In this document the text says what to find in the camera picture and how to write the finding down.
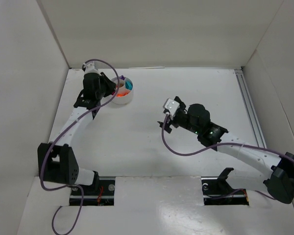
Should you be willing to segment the orange lego brick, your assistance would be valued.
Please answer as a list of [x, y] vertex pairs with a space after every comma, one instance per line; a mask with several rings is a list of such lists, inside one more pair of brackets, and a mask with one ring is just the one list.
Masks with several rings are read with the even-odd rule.
[[123, 97], [128, 95], [128, 92], [123, 92], [123, 93], [117, 93], [116, 97]]

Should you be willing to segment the white round divided container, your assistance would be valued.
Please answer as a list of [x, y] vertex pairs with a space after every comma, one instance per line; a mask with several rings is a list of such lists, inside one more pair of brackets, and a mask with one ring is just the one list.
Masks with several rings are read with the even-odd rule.
[[115, 103], [115, 104], [118, 104], [118, 105], [125, 105], [125, 104], [127, 104], [127, 103], [129, 103], [132, 99], [133, 99], [133, 95], [134, 95], [134, 85], [133, 85], [133, 83], [132, 83], [132, 85], [133, 85], [133, 89], [130, 91], [130, 90], [127, 90], [126, 88], [125, 88], [125, 81], [130, 81], [131, 83], [132, 83], [132, 81], [129, 79], [129, 78], [127, 78], [127, 77], [125, 77], [125, 80], [121, 80], [121, 77], [120, 77], [120, 84], [124, 84], [124, 86], [123, 87], [119, 87], [119, 91], [118, 91], [118, 93], [123, 93], [123, 92], [128, 92], [128, 95], [126, 95], [126, 96], [123, 96], [123, 97], [114, 97], [113, 99], [112, 99], [112, 102], [113, 103]]

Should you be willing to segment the long teal lego brick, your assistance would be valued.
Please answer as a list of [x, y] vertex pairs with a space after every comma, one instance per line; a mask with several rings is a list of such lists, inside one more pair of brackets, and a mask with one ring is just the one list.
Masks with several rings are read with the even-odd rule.
[[125, 81], [125, 88], [131, 91], [133, 89], [132, 83], [130, 81]]

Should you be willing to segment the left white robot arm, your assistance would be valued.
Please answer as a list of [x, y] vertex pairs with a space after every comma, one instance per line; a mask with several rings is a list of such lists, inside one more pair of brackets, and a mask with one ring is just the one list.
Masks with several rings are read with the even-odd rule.
[[79, 167], [73, 144], [103, 107], [101, 100], [116, 96], [120, 81], [120, 78], [116, 82], [111, 81], [103, 72], [84, 74], [83, 90], [76, 99], [68, 121], [54, 139], [41, 143], [37, 149], [39, 177], [44, 190], [49, 190], [44, 182], [58, 183], [63, 188], [73, 185], [95, 186], [98, 183], [97, 172]]

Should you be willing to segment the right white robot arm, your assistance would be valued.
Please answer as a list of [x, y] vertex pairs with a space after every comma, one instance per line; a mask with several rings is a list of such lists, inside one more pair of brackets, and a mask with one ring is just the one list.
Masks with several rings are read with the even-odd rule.
[[264, 147], [249, 145], [231, 134], [226, 128], [213, 123], [210, 113], [201, 104], [195, 103], [187, 107], [176, 96], [168, 98], [163, 105], [165, 119], [159, 122], [164, 133], [171, 133], [172, 127], [181, 127], [196, 134], [203, 149], [189, 156], [212, 149], [249, 165], [265, 177], [263, 183], [268, 196], [284, 204], [294, 199], [294, 155], [279, 153]]

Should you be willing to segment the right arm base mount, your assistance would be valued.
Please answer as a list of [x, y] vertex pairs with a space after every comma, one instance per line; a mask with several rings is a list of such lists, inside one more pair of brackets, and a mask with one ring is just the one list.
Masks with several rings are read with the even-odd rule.
[[248, 196], [244, 188], [233, 189], [226, 181], [234, 168], [225, 168], [219, 176], [202, 177], [203, 202], [205, 206], [248, 206]]

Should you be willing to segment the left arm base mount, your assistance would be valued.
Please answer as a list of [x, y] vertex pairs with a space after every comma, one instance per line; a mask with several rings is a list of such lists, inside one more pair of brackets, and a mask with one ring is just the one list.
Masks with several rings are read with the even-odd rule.
[[[99, 177], [98, 189], [81, 186], [84, 191], [84, 206], [113, 206], [116, 177]], [[73, 188], [69, 197], [70, 206], [79, 206], [82, 199], [81, 189]]]

